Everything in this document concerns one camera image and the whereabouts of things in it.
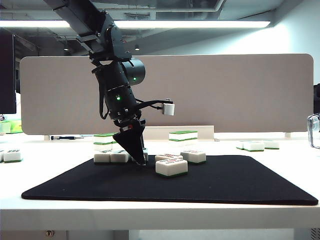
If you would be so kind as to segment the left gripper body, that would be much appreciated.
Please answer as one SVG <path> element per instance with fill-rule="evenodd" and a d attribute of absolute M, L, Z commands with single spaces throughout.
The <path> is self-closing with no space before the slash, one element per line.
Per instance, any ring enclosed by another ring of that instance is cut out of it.
<path fill-rule="evenodd" d="M 112 121 L 119 128 L 120 132 L 135 130 L 143 132 L 145 130 L 146 120 L 142 117 L 142 111 L 138 109 L 131 115 L 117 115 Z"/>

